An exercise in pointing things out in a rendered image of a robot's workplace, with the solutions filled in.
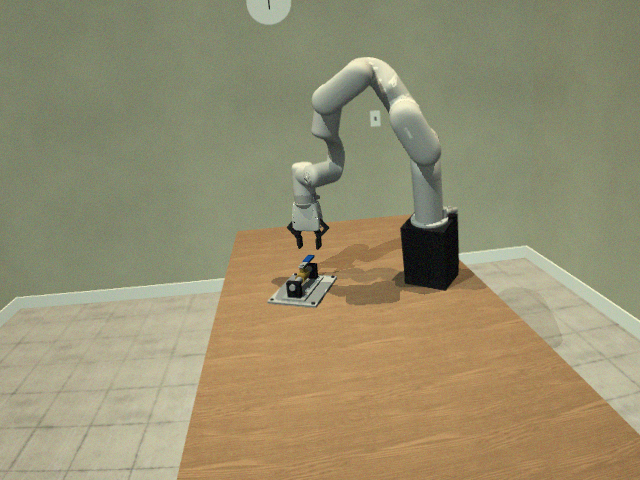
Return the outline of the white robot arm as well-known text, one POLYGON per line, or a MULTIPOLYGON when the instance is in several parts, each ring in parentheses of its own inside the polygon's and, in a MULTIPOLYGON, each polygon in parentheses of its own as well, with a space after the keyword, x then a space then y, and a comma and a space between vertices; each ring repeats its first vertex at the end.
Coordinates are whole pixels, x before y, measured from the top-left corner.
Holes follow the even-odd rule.
POLYGON ((411 224, 424 229, 445 225, 448 222, 446 215, 457 213, 458 209, 443 206, 438 135, 430 128, 396 72, 384 61, 371 57, 351 61, 314 92, 312 134, 326 142, 327 160, 292 165, 295 203, 315 202, 320 199, 315 188, 340 179, 345 162, 344 147, 338 136, 342 107, 368 86, 374 89, 387 109, 391 127, 410 156, 415 211, 411 224))

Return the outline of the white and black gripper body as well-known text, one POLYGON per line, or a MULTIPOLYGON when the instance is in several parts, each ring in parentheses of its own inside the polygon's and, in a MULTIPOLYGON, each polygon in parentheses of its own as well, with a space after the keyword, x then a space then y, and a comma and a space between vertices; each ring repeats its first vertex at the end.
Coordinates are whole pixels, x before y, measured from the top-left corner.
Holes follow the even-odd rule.
POLYGON ((319 201, 307 204, 293 203, 292 224, 296 231, 318 231, 322 218, 319 201))

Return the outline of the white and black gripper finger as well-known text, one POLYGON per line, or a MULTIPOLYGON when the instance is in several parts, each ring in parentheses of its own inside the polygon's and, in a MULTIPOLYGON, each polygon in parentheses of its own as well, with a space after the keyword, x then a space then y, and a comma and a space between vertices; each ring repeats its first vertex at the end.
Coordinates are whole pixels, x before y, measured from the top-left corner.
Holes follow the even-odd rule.
POLYGON ((296 231, 296 230, 294 230, 294 229, 293 229, 293 227, 292 227, 292 226, 293 226, 293 225, 292 225, 292 222, 291 222, 291 223, 287 226, 287 229, 288 229, 289 231, 291 231, 291 233, 295 236, 295 238, 296 238, 296 240, 297 240, 297 246, 298 246, 298 249, 301 249, 301 248, 303 247, 303 239, 302 239, 302 236, 301 236, 301 232, 302 232, 302 231, 296 231))
POLYGON ((329 226, 320 219, 320 225, 324 228, 322 231, 318 230, 318 231, 314 231, 315 235, 316 235, 316 249, 318 250, 321 246, 322 246, 322 241, 321 241, 321 237, 322 235, 329 229, 329 226))

